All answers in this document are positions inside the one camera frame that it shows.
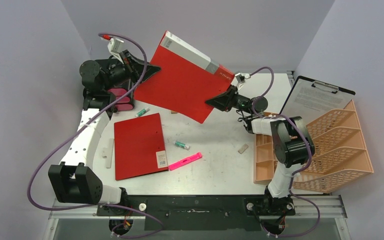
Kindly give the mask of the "thick red binder folder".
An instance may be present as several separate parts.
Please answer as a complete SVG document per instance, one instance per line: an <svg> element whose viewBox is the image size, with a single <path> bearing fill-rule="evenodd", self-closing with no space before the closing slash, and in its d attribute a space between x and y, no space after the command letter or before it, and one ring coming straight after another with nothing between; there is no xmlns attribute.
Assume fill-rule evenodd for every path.
<svg viewBox="0 0 384 240"><path fill-rule="evenodd" d="M167 171L160 114L114 123L114 157L117 181Z"/></svg>

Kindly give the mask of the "black clipboard with paper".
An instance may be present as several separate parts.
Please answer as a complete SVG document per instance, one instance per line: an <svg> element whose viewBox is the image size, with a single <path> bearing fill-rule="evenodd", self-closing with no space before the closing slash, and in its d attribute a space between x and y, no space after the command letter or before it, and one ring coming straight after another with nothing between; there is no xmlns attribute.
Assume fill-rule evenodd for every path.
<svg viewBox="0 0 384 240"><path fill-rule="evenodd" d="M280 113L301 117L309 124L333 109L344 109L356 93L340 86L305 76L298 76Z"/></svg>

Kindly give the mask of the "thin red folder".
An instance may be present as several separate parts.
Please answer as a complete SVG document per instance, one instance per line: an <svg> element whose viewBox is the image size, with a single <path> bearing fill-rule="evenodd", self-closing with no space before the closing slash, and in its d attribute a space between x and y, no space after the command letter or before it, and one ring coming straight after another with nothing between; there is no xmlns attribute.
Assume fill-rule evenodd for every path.
<svg viewBox="0 0 384 240"><path fill-rule="evenodd" d="M170 31L162 36L150 63L161 69L136 88L134 98L201 124L213 110L205 102L225 92L235 77Z"/></svg>

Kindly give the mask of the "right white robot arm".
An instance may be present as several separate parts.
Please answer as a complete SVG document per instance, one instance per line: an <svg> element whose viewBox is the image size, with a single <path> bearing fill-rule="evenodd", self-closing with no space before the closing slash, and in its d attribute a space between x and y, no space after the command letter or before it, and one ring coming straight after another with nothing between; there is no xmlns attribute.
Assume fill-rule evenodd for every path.
<svg viewBox="0 0 384 240"><path fill-rule="evenodd" d="M277 166L271 182L265 189L262 205L264 214L290 214L294 209L291 189L294 177L308 164L315 153L315 146L300 116L263 116L268 101L263 96L248 98L239 94L236 86L228 89L205 103L217 110L228 112L235 108L238 113L248 113L238 120L243 122L250 134L270 136L273 146L269 152L275 155Z"/></svg>

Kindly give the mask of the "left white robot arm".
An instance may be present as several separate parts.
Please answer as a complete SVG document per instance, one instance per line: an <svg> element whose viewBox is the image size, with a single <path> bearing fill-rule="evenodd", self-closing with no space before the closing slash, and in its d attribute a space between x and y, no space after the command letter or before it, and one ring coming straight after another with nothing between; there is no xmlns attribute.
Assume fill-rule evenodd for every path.
<svg viewBox="0 0 384 240"><path fill-rule="evenodd" d="M133 92L137 83L143 83L161 71L161 67L138 59L128 50L120 57L87 60L79 67L83 89L83 107L79 134L59 164L52 164L48 177L56 198L61 203L109 204L116 215L129 210L129 201L124 198L123 187L112 187L102 183L92 166L102 133L117 112L116 96L110 89L127 86Z"/></svg>

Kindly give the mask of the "orange plastic file organizer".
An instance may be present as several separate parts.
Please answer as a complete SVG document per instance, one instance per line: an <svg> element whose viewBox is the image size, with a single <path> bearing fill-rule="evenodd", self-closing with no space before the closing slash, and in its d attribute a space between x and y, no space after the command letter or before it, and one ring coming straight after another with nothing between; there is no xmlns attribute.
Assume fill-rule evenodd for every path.
<svg viewBox="0 0 384 240"><path fill-rule="evenodd" d="M332 109L307 125L315 154L295 177L297 190L331 193L374 173L353 101Z"/></svg>

